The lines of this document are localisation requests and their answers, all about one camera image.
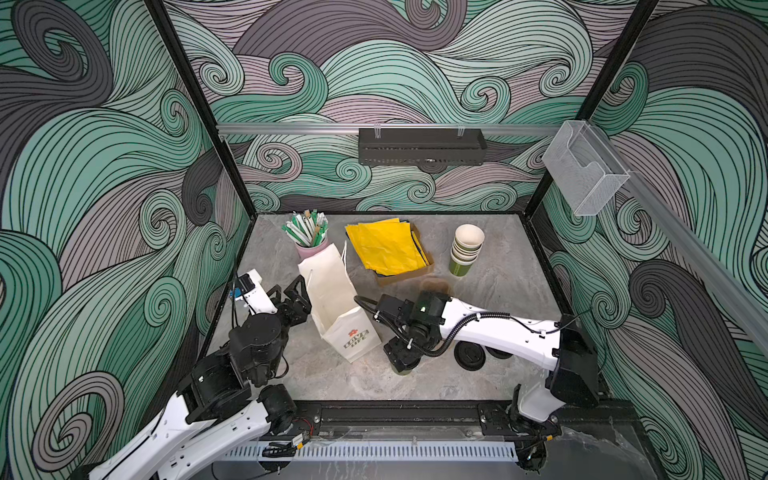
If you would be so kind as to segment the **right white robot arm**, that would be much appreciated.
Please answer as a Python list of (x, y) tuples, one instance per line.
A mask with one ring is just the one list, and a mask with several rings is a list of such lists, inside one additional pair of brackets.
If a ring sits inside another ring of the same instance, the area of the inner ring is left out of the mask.
[(415, 301), (384, 294), (377, 301), (358, 296), (355, 302), (394, 334), (384, 351), (398, 373), (448, 350), (464, 369), (477, 371), (493, 353), (527, 361), (540, 372), (536, 380), (515, 388), (513, 410), (519, 417), (545, 423), (564, 406), (594, 408), (599, 403), (596, 347), (577, 325), (579, 315), (528, 319), (430, 291)]

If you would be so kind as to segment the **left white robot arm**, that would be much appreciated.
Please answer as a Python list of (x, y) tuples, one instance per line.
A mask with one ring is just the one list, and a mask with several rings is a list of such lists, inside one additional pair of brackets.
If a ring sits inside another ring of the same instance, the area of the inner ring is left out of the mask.
[(227, 342), (182, 378), (164, 409), (127, 446), (75, 479), (189, 479), (223, 454), (265, 435), (290, 430), (297, 406), (281, 384), (291, 328), (312, 304), (303, 276), (264, 290), (256, 271), (234, 282), (249, 308)]

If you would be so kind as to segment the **white paper takeout bag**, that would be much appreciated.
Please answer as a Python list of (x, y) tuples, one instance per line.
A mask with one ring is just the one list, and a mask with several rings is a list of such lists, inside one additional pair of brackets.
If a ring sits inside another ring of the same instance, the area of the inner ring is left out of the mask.
[(335, 245), (329, 244), (303, 260), (298, 269), (307, 287), (313, 322), (323, 341), (349, 363), (381, 345), (372, 321), (354, 300), (357, 291)]

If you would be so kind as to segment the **green paper coffee cup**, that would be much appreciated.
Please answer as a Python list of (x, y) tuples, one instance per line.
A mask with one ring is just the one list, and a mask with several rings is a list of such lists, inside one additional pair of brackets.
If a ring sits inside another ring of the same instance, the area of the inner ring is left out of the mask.
[(414, 366), (413, 368), (404, 368), (404, 369), (398, 369), (398, 368), (397, 368), (396, 366), (394, 366), (394, 365), (392, 365), (392, 366), (391, 366), (391, 369), (392, 369), (392, 371), (393, 371), (393, 372), (394, 372), (396, 375), (398, 375), (398, 376), (402, 376), (402, 377), (405, 377), (405, 376), (408, 376), (408, 375), (412, 374), (412, 373), (413, 373), (413, 372), (416, 370), (416, 368), (417, 368), (417, 366)]

